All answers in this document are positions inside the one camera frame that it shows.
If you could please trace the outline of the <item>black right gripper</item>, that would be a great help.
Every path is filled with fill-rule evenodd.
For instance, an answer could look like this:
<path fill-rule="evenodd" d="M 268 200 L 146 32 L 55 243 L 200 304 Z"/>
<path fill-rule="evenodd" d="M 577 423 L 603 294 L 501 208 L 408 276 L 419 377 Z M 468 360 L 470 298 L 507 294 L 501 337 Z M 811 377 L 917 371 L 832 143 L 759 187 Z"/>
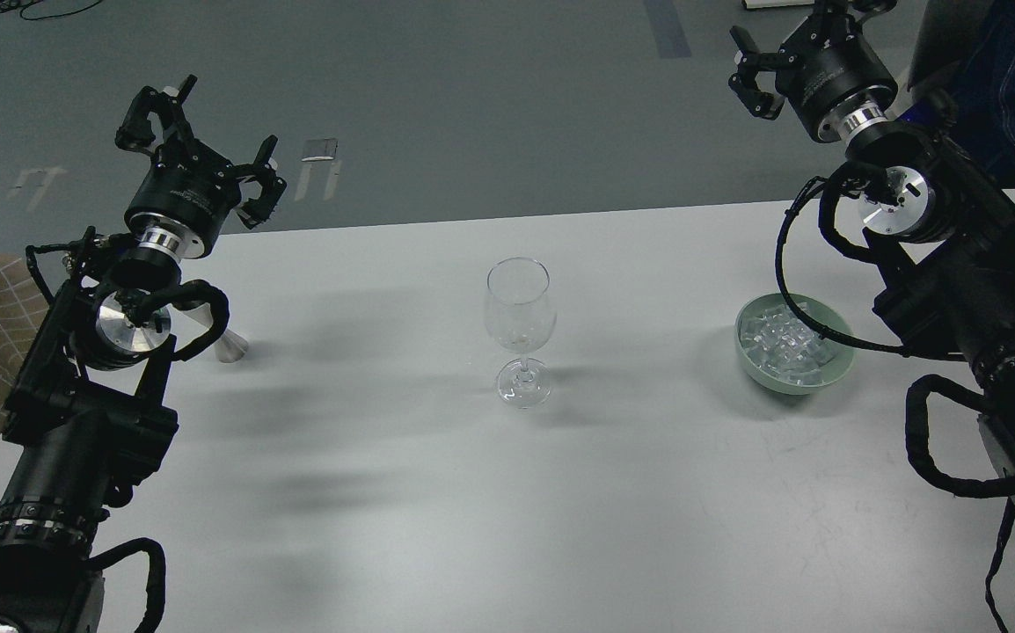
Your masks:
<path fill-rule="evenodd" d="M 890 12 L 897 1 L 814 1 L 806 17 L 779 47 L 762 52 L 748 29 L 733 25 L 738 49 L 728 87 L 756 119 L 776 120 L 788 103 L 810 139 L 841 140 L 838 121 L 869 100 L 886 111 L 896 99 L 897 83 L 863 39 L 866 20 Z M 792 64 L 788 67 L 788 57 Z M 758 84 L 761 73 L 776 73 L 776 92 Z"/>

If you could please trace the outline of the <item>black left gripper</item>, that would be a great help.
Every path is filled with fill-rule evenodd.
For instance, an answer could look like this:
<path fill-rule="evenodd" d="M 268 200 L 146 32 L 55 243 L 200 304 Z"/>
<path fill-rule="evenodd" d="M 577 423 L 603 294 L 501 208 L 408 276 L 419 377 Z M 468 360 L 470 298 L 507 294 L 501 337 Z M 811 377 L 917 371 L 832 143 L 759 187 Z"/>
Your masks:
<path fill-rule="evenodd" d="M 125 213 L 138 247 L 172 260 L 205 258 L 221 236 L 223 222 L 241 201 L 241 184 L 257 184 L 255 198 L 236 208 L 247 229 L 271 219 L 287 188 L 272 165 L 278 137 L 270 134 L 249 164 L 235 164 L 211 149 L 199 149 L 183 112 L 198 77 L 189 75 L 174 95 L 141 88 L 116 131 L 116 147 L 152 157 Z"/>

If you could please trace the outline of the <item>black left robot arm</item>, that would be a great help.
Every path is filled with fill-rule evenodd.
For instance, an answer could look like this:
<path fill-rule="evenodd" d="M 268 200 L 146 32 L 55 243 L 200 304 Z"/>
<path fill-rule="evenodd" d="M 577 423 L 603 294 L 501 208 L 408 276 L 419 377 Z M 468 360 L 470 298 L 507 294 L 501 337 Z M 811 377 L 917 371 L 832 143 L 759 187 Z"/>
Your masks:
<path fill-rule="evenodd" d="M 22 454 L 0 499 L 0 632 L 96 632 L 103 573 L 138 553 L 136 629 L 155 632 L 164 616 L 162 545 L 138 537 L 94 553 L 94 541 L 170 450 L 172 366 L 233 338 L 226 294 L 183 280 L 181 265 L 213 252 L 231 212 L 246 228 L 269 220 L 287 185 L 272 161 L 277 137 L 239 164 L 195 136 L 183 109 L 195 83 L 146 85 L 117 129 L 119 149 L 150 158 L 124 233 L 88 228 L 26 249 L 48 311 L 5 400 L 2 437 Z"/>

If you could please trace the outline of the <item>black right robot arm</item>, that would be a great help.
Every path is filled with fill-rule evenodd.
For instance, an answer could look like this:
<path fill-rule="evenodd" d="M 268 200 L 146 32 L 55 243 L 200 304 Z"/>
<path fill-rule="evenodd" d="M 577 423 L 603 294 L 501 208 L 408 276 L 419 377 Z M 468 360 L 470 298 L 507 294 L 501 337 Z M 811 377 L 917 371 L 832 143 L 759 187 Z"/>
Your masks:
<path fill-rule="evenodd" d="M 890 1 L 814 1 L 770 52 L 741 25 L 729 88 L 757 119 L 790 106 L 815 142 L 845 144 L 845 161 L 808 180 L 785 210 L 774 247 L 779 294 L 825 339 L 905 358 L 965 361 L 975 391 L 941 375 L 905 396 L 906 456 L 927 484 L 958 498 L 1002 499 L 987 580 L 1015 536 L 1015 203 L 950 139 L 957 107 L 932 97 L 931 124 L 891 119 L 898 84 L 863 33 Z M 809 316 L 786 287 L 793 222 L 818 200 L 818 229 L 850 260 L 876 267 L 873 313 L 898 345 L 858 339 Z"/>

